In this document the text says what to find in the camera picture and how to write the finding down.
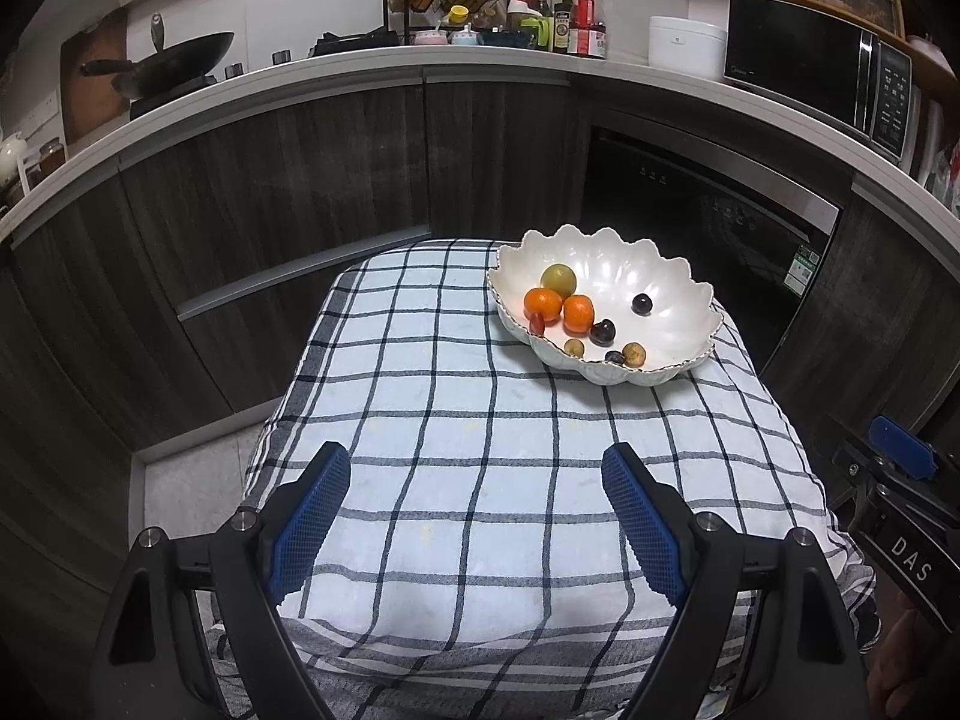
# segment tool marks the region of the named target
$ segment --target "white kettle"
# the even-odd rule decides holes
[[[5,185],[17,174],[16,158],[27,151],[27,142],[19,132],[14,132],[6,141],[0,143],[0,186]]]

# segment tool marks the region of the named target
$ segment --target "yellow bottle cap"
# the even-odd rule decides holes
[[[450,8],[450,23],[464,23],[469,15],[469,10],[464,6],[455,5]]]

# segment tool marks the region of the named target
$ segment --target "metal screw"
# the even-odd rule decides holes
[[[242,509],[230,518],[230,526],[234,531],[248,531],[256,525],[256,512],[249,509]]]
[[[723,517],[720,517],[719,514],[714,514],[713,512],[700,512],[697,514],[697,524],[708,533],[719,531],[721,522],[723,522]]]
[[[160,528],[144,528],[136,538],[141,547],[152,547],[163,538],[163,531]]]
[[[810,533],[806,528],[794,528],[790,531],[790,536],[793,536],[793,541],[802,547],[813,546],[813,544],[817,543],[817,539],[813,536],[813,533]]]

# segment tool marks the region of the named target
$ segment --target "black and white plaid tablecloth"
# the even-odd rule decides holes
[[[432,241],[342,274],[247,470],[261,506],[326,440],[352,457],[313,576],[280,608],[338,717],[565,717],[629,696],[673,610],[601,487],[617,440],[695,511],[760,536],[810,528],[861,642],[875,635],[872,571],[731,319],[696,370],[600,388],[511,338],[486,288],[495,262],[492,242]],[[210,641],[242,712],[227,637]]]

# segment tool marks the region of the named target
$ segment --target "wok handle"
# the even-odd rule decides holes
[[[160,13],[155,13],[150,19],[150,38],[154,41],[154,48],[157,50],[157,53],[162,52],[165,37],[163,17]]]
[[[115,73],[126,73],[135,66],[136,63],[128,59],[92,59],[80,65],[80,75],[112,76]]]

